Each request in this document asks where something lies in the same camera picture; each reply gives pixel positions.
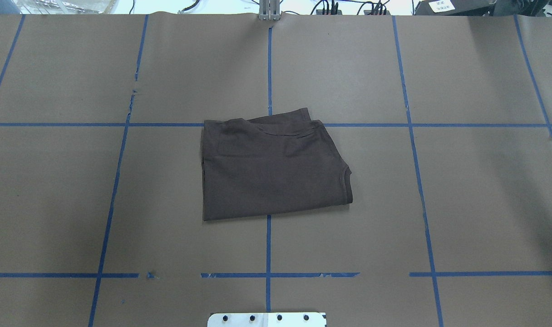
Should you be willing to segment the aluminium frame profile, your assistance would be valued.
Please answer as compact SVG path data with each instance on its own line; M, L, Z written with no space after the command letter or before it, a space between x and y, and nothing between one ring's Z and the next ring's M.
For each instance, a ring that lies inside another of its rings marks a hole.
M259 6L260 21L278 21L281 19L281 0L256 0Z

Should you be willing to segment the white metal mount base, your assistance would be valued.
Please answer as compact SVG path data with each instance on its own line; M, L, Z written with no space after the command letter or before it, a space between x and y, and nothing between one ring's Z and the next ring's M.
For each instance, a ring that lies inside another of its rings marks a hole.
M326 327L321 312L245 312L210 315L208 327Z

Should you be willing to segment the black box with label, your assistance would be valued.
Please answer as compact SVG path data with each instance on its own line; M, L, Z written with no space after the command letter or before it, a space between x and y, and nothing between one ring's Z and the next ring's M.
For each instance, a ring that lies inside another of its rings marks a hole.
M423 0L416 4L413 15L487 16L495 5L495 0Z

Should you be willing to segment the dark brown t-shirt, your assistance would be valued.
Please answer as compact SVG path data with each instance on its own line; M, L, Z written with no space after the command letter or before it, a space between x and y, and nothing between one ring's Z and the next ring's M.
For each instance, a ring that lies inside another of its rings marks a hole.
M201 158L206 222L353 203L350 166L307 108L206 120Z

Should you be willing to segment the brown paper table cover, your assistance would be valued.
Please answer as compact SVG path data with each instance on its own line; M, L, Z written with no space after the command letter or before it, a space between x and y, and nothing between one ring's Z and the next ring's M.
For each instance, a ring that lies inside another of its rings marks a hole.
M307 107L354 201L202 220L206 119ZM552 327L552 18L0 15L0 327Z

